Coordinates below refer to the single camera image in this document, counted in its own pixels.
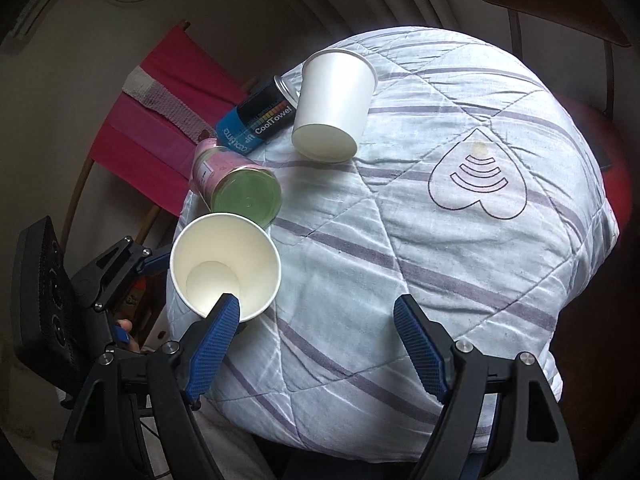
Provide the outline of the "person's hand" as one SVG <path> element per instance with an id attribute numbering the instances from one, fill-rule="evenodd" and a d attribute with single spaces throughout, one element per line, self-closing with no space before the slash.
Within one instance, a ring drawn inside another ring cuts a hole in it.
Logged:
<path id="1" fill-rule="evenodd" d="M 141 349 L 137 341 L 131 337 L 132 323 L 126 318 L 118 318 L 115 321 L 115 330 L 118 341 L 125 346 L 125 348 L 134 353 L 140 353 Z"/>

